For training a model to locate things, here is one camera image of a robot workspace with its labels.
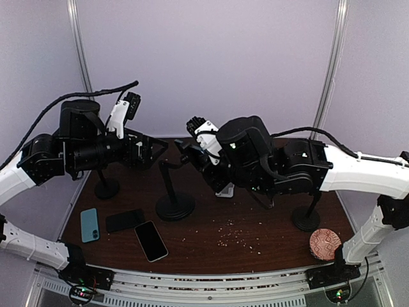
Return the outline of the black phone stand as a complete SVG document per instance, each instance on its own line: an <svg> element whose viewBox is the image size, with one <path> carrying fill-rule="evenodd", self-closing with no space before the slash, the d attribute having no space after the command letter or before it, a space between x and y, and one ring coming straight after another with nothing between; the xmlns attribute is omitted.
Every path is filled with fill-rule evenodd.
<svg viewBox="0 0 409 307"><path fill-rule="evenodd" d="M94 188L95 196L100 200L108 200L120 191L119 182L113 178L105 178L102 170L97 170L99 181Z"/></svg>
<svg viewBox="0 0 409 307"><path fill-rule="evenodd" d="M180 162L173 164L161 160L158 164L167 194L158 199L155 211L163 221L180 221L191 215L196 206L195 199L191 195L174 190L169 170L180 169L189 162L189 157L185 153L189 143L184 143L179 139L175 139L174 143L181 153Z"/></svg>

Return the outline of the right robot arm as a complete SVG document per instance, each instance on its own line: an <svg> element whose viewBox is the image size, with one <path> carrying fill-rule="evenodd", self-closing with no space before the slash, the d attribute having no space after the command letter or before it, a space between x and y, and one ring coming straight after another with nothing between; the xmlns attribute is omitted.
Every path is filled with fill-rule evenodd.
<svg viewBox="0 0 409 307"><path fill-rule="evenodd" d="M223 179L273 198L308 193L315 201L324 192L359 191L378 195L365 224L336 252L327 275L339 283L390 232L408 226L408 153L379 157L305 138L274 145L258 116L235 118L221 127L208 120L192 132Z"/></svg>

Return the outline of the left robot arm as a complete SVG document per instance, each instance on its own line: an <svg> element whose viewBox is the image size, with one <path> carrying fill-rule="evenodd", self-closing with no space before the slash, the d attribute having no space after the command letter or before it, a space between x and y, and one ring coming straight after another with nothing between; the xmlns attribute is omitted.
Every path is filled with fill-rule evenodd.
<svg viewBox="0 0 409 307"><path fill-rule="evenodd" d="M81 178L118 162L128 168L151 168L168 144L127 128L141 103L131 92L138 81L94 92L60 96L41 111L17 148L1 165L1 204L54 177ZM34 128L59 104L59 127L53 134L30 139Z"/></svg>

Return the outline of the black phone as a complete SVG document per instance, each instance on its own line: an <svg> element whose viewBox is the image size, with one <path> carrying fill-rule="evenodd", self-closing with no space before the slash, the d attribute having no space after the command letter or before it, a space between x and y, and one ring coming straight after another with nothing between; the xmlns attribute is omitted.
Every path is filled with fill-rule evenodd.
<svg viewBox="0 0 409 307"><path fill-rule="evenodd" d="M105 228L107 233L120 232L135 228L145 222L144 211L142 209L129 210L107 216Z"/></svg>

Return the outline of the teal phone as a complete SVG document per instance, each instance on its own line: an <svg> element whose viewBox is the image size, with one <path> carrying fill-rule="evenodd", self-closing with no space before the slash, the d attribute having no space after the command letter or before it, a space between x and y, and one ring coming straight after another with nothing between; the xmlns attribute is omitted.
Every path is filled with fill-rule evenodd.
<svg viewBox="0 0 409 307"><path fill-rule="evenodd" d="M81 241L89 243L100 238L97 209L87 209L81 212Z"/></svg>
<svg viewBox="0 0 409 307"><path fill-rule="evenodd" d="M208 155L196 145L184 142L181 139L175 139L174 144L180 152L180 163L186 165L191 163L193 167L202 173L208 164Z"/></svg>

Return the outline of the teal phone front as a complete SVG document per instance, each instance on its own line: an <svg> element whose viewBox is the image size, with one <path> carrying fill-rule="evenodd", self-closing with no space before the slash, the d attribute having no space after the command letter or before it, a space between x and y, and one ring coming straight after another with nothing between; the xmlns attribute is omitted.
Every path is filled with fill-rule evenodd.
<svg viewBox="0 0 409 307"><path fill-rule="evenodd" d="M87 209L81 212L81 241L89 243L100 238L97 209Z"/></svg>

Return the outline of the white phone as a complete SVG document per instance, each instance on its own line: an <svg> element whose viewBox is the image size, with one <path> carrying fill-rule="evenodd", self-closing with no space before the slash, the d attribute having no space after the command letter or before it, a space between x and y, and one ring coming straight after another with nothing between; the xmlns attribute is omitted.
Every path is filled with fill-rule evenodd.
<svg viewBox="0 0 409 307"><path fill-rule="evenodd" d="M147 261L156 262L169 254L153 221L136 226L134 231Z"/></svg>

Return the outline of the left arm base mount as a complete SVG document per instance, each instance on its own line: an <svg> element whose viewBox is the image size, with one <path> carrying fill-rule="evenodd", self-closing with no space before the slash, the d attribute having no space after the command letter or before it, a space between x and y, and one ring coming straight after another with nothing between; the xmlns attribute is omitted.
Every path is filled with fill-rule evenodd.
<svg viewBox="0 0 409 307"><path fill-rule="evenodd" d="M69 286L68 298L75 306L84 306L101 295L101 290L110 290L114 279L112 270L88 265L69 265L56 272Z"/></svg>

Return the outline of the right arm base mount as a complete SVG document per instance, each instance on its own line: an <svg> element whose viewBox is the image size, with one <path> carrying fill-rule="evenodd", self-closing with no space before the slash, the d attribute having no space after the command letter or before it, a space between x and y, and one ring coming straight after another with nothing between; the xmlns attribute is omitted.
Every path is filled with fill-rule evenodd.
<svg viewBox="0 0 409 307"><path fill-rule="evenodd" d="M352 297L350 281L360 277L360 270L354 265L336 268L332 264L308 269L305 274L310 290L323 288L331 303L344 304Z"/></svg>

